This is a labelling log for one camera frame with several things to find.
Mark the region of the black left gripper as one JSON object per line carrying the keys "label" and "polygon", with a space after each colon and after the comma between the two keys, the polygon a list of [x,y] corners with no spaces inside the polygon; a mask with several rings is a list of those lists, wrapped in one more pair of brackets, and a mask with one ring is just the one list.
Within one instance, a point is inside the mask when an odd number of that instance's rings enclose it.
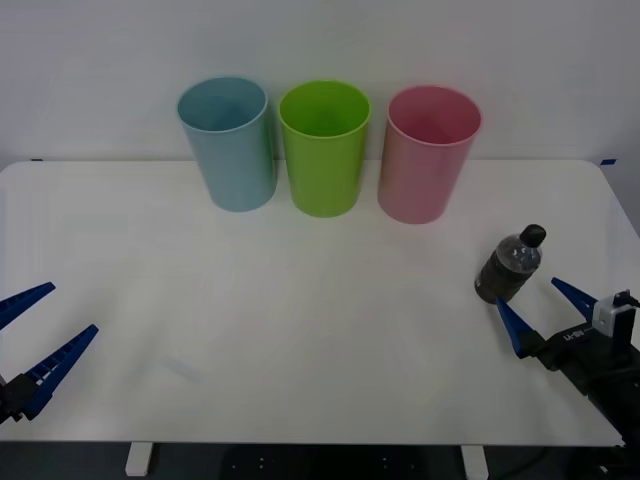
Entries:
{"label": "black left gripper", "polygon": [[[47,282],[1,300],[0,329],[3,330],[54,290],[55,285]],[[0,423],[9,418],[18,422],[23,417],[29,421],[37,417],[98,332],[98,327],[91,324],[44,360],[8,383],[0,377]]]}

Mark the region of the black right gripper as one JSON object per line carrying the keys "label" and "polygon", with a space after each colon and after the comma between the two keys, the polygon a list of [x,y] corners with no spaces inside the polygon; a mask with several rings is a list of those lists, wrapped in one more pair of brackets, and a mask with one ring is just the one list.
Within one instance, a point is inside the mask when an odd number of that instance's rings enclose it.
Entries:
{"label": "black right gripper", "polygon": [[[557,277],[551,283],[586,321],[593,320],[597,299]],[[542,351],[543,366],[562,372],[583,395],[639,384],[639,352],[629,339],[618,340],[595,328],[577,326],[546,341],[502,298],[496,299],[496,306],[516,356],[536,357]]]}

